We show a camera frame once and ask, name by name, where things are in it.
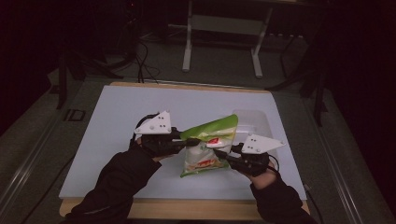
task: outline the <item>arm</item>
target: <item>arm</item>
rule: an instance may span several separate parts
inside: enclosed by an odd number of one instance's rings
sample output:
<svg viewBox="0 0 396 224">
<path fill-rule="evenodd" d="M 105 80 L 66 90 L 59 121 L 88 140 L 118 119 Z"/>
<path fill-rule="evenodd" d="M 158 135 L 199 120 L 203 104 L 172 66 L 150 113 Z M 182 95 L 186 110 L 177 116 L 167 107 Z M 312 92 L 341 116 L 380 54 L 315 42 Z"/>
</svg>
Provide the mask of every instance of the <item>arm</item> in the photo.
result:
<svg viewBox="0 0 396 224">
<path fill-rule="evenodd" d="M 66 223 L 124 223 L 134 195 L 161 167 L 138 144 L 116 154 L 99 174 L 95 188 L 65 217 Z"/>
<path fill-rule="evenodd" d="M 302 208 L 303 203 L 297 191 L 287 186 L 279 173 L 267 169 L 259 176 L 247 178 L 252 182 L 250 188 L 264 220 L 284 224 L 317 223 Z"/>
</svg>

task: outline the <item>white tabletop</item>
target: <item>white tabletop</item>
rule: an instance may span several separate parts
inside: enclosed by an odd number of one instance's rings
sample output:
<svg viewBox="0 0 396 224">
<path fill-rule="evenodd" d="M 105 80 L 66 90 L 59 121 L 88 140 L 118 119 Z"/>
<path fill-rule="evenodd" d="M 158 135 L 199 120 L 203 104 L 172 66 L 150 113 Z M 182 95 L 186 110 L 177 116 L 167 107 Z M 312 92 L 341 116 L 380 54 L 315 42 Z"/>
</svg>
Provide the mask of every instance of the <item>white tabletop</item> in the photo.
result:
<svg viewBox="0 0 396 224">
<path fill-rule="evenodd" d="M 93 189 L 100 171 L 111 157 L 128 149 L 135 125 L 147 114 L 169 110 L 172 126 L 184 131 L 224 118 L 240 109 L 261 111 L 265 114 L 267 120 L 257 123 L 267 122 L 266 129 L 270 130 L 264 132 L 269 132 L 273 138 L 286 143 L 284 147 L 271 152 L 279 160 L 282 178 L 297 190 L 302 200 L 306 200 L 304 187 L 271 93 L 118 86 L 104 87 L 59 197 L 84 197 Z M 176 156 L 162 160 L 163 166 L 135 197 L 254 199 L 248 179 L 229 168 L 180 178 L 184 159 L 183 149 Z"/>
</svg>

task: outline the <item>chip bag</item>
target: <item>chip bag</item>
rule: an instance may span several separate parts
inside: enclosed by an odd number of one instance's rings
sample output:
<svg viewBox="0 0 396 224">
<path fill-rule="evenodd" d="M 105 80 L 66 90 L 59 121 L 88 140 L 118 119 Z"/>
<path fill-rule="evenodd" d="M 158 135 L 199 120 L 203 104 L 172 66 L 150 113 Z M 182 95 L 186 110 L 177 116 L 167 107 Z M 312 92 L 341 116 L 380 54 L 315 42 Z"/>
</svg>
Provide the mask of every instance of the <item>chip bag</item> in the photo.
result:
<svg viewBox="0 0 396 224">
<path fill-rule="evenodd" d="M 233 145 L 237 124 L 238 117 L 231 115 L 190 128 L 181 133 L 180 138 L 182 140 L 197 138 L 201 142 L 195 147 L 186 147 L 186 159 L 180 177 L 229 167 L 226 160 L 219 159 L 216 156 L 213 148 L 229 153 Z"/>
</svg>

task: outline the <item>green snack bag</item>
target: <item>green snack bag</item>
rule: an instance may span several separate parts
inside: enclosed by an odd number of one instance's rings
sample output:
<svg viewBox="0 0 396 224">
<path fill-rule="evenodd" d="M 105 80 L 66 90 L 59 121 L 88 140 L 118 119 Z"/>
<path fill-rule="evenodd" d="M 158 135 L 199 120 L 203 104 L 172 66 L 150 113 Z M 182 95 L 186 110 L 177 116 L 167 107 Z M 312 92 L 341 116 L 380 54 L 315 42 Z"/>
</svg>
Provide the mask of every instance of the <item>green snack bag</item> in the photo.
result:
<svg viewBox="0 0 396 224">
<path fill-rule="evenodd" d="M 186 159 L 180 177 L 229 167 L 226 160 L 219 159 L 216 156 L 213 148 L 229 153 L 233 145 L 237 124 L 238 117 L 231 115 L 190 128 L 181 133 L 180 138 L 182 140 L 197 138 L 201 142 L 198 146 L 186 147 Z"/>
</svg>

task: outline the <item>black cable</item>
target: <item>black cable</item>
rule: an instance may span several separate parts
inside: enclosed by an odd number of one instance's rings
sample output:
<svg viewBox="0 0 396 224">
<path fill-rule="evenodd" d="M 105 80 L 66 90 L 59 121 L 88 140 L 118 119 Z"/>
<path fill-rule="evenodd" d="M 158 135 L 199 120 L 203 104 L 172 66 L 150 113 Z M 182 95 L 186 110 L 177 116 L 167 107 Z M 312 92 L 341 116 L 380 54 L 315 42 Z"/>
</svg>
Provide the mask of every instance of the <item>black cable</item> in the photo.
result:
<svg viewBox="0 0 396 224">
<path fill-rule="evenodd" d="M 305 183 L 303 183 L 303 185 L 304 185 L 304 189 L 305 189 L 306 195 L 308 195 L 309 200 L 311 200 L 312 204 L 314 205 L 315 209 L 317 210 L 320 223 L 321 223 L 321 224 L 324 224 L 323 216 L 322 216 L 322 214 L 320 213 L 320 210 L 319 210 L 319 208 L 318 208 L 318 205 L 316 204 L 314 198 L 312 197 L 311 193 L 309 192 L 310 188 L 309 188 Z"/>
<path fill-rule="evenodd" d="M 280 177 L 280 172 L 278 170 L 276 170 L 274 167 L 272 166 L 267 166 L 268 170 L 272 170 L 274 171 L 274 173 L 276 174 L 276 176 Z"/>
<path fill-rule="evenodd" d="M 135 58 L 135 51 L 134 51 L 134 32 L 136 32 L 136 29 L 138 28 L 138 19 L 136 18 L 129 18 L 129 21 L 122 26 L 121 33 L 120 33 L 120 38 L 117 43 L 117 47 L 119 46 L 120 39 L 123 37 L 123 35 L 126 35 L 126 38 L 131 40 L 128 41 L 127 43 L 129 44 L 127 47 L 127 52 L 126 52 L 126 57 L 124 60 L 117 62 L 117 63 L 111 63 L 111 64 L 104 64 L 103 66 L 109 69 L 114 69 L 114 68 L 120 68 L 128 63 L 131 63 L 134 58 Z"/>
<path fill-rule="evenodd" d="M 278 161 L 273 155 L 269 155 L 269 154 L 268 154 L 268 156 L 271 157 L 272 159 L 274 159 L 274 160 L 276 161 L 276 167 L 277 167 L 276 170 L 279 172 L 279 161 Z"/>
<path fill-rule="evenodd" d="M 85 64 L 88 64 L 90 67 L 98 70 L 99 72 L 101 72 L 105 76 L 111 77 L 111 78 L 122 78 L 121 76 L 118 76 L 118 75 L 112 73 L 110 70 L 108 70 L 107 68 L 103 67 L 97 61 L 95 61 L 94 59 L 89 58 L 88 56 L 84 55 L 83 53 L 79 52 L 78 50 L 70 49 L 70 52 L 73 53 L 75 56 L 79 57 L 82 61 L 84 61 Z"/>
<path fill-rule="evenodd" d="M 142 61 L 142 59 L 141 59 L 139 56 L 137 56 L 137 60 Z M 145 65 L 145 64 L 142 64 L 142 67 L 146 70 L 146 72 L 149 74 L 149 76 L 150 76 L 152 79 L 154 79 L 154 81 L 155 81 L 157 84 L 159 84 L 157 78 L 155 78 L 155 77 L 158 76 L 158 75 L 161 73 L 160 69 L 154 68 L 154 67 L 151 67 L 151 66 L 147 66 L 147 65 Z M 158 71 L 158 73 L 157 73 L 155 76 L 152 75 L 152 74 L 150 73 L 150 71 L 148 70 L 148 67 L 153 68 L 153 69 L 156 69 L 156 70 Z M 140 76 L 141 76 L 142 79 L 144 80 L 145 77 L 143 76 L 143 70 L 141 71 Z"/>
<path fill-rule="evenodd" d="M 140 125 L 142 125 L 142 123 L 146 120 L 146 119 L 153 119 L 155 118 L 155 116 L 159 115 L 160 113 L 157 114 L 152 114 L 152 115 L 147 115 L 144 118 L 142 118 L 141 120 L 139 120 L 139 122 L 137 122 L 135 129 L 137 129 L 138 127 L 140 127 Z M 134 135 L 132 136 L 131 139 L 131 144 L 134 143 L 134 140 L 136 139 L 136 133 L 134 132 Z"/>
<path fill-rule="evenodd" d="M 59 176 L 62 174 L 64 169 L 67 167 L 67 165 L 75 158 L 76 154 L 74 154 L 68 161 L 67 163 L 62 167 L 62 169 L 59 171 L 59 173 L 55 176 L 55 179 L 52 180 L 50 183 L 49 187 L 47 188 L 46 192 L 41 196 L 40 200 L 35 204 L 35 206 L 30 210 L 29 214 L 23 219 L 21 224 L 25 223 L 29 217 L 33 214 L 33 212 L 37 209 L 37 207 L 44 201 L 44 199 L 47 197 L 47 195 L 50 193 L 50 190 L 52 189 L 53 185 L 56 183 L 58 180 Z"/>
<path fill-rule="evenodd" d="M 134 63 L 129 63 L 129 64 L 127 64 L 126 66 L 124 66 L 124 67 L 122 67 L 122 68 L 120 68 L 120 69 L 114 71 L 114 73 L 117 74 L 117 73 L 119 73 L 119 72 L 121 72 L 121 71 L 123 71 L 123 70 L 125 70 L 125 69 L 127 69 L 127 68 L 129 68 L 129 67 L 131 67 L 132 64 L 134 64 Z"/>
<path fill-rule="evenodd" d="M 286 50 L 288 50 L 288 48 L 290 47 L 291 43 L 295 40 L 295 38 L 297 37 L 297 35 L 294 35 L 291 40 L 289 41 L 289 43 L 286 45 L 286 47 L 282 50 L 282 52 L 280 52 L 279 55 L 279 60 L 280 60 L 280 67 L 282 68 L 282 73 L 284 77 L 289 77 L 288 74 L 286 73 L 286 69 L 285 69 L 285 64 L 283 64 L 283 55 L 285 54 Z"/>
<path fill-rule="evenodd" d="M 92 7 L 92 3 L 91 2 L 89 3 L 89 7 L 90 7 L 90 10 L 91 10 L 92 17 L 94 18 L 94 20 L 93 20 L 94 26 L 96 27 L 96 29 L 98 29 L 99 25 L 96 22 L 97 19 L 95 18 L 95 15 L 93 13 L 94 9 Z M 123 36 L 123 33 L 125 32 L 126 34 L 129 34 L 131 32 L 130 30 L 128 30 L 128 28 L 129 28 L 128 25 L 129 24 L 127 23 L 127 24 L 122 26 L 122 29 L 121 29 L 121 32 L 120 32 L 119 41 L 117 43 L 117 47 L 119 46 L 119 42 L 120 42 L 120 39 Z M 134 53 L 133 52 L 126 52 L 126 53 L 127 53 L 126 57 L 123 60 L 119 61 L 119 62 L 116 62 L 116 63 L 99 63 L 99 62 L 97 62 L 97 63 L 102 65 L 104 68 L 107 68 L 107 69 L 116 69 L 116 68 L 123 67 L 123 66 L 127 65 L 128 63 L 131 63 L 134 60 Z"/>
<path fill-rule="evenodd" d="M 156 71 L 157 71 L 157 74 L 152 75 L 151 72 L 149 71 L 149 68 L 156 70 Z M 156 68 L 156 67 L 153 67 L 153 66 L 148 66 L 148 65 L 146 65 L 146 64 L 145 64 L 145 69 L 146 69 L 146 71 L 148 72 L 148 74 L 149 74 L 152 78 L 154 78 L 155 80 L 157 80 L 155 77 L 159 76 L 160 73 L 161 73 L 161 70 L 160 70 L 160 69 L 158 69 L 158 68 Z"/>
<path fill-rule="evenodd" d="M 145 48 L 146 54 L 145 54 L 145 57 L 143 58 L 143 60 L 140 59 L 140 57 L 138 55 L 136 55 L 136 60 L 139 63 L 139 71 L 137 73 L 137 82 L 140 83 L 140 81 L 141 81 L 142 83 L 145 83 L 145 80 L 144 80 L 144 77 L 143 77 L 142 67 L 144 66 L 145 61 L 146 61 L 146 59 L 147 59 L 147 57 L 149 55 L 149 48 L 141 41 L 139 41 L 138 43 L 141 44 Z"/>
</svg>

